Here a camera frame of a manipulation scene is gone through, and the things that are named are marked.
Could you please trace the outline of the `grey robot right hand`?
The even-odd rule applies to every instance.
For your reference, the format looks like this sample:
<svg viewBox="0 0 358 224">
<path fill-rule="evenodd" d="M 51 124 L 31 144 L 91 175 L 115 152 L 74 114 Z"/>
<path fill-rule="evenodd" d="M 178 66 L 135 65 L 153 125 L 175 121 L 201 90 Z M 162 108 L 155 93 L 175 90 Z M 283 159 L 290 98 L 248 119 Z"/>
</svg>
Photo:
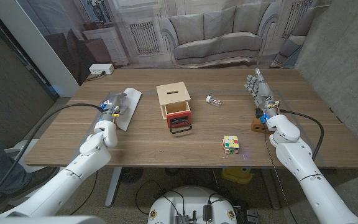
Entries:
<svg viewBox="0 0 358 224">
<path fill-rule="evenodd" d="M 280 103 L 275 99 L 259 68 L 255 69 L 255 75 L 247 76 L 244 87 L 251 93 L 255 105 L 264 113 L 266 119 L 278 115 Z"/>
</svg>

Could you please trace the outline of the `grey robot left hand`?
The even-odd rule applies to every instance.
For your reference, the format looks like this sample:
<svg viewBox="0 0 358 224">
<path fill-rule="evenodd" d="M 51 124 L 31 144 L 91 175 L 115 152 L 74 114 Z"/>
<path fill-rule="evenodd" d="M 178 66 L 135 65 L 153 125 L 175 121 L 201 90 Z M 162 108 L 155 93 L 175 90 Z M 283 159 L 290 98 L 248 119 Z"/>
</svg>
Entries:
<svg viewBox="0 0 358 224">
<path fill-rule="evenodd" d="M 111 121 L 116 122 L 116 118 L 120 115 L 124 115 L 128 109 L 122 101 L 127 96 L 126 93 L 121 92 L 113 96 L 108 96 L 102 103 L 100 121 Z"/>
</svg>

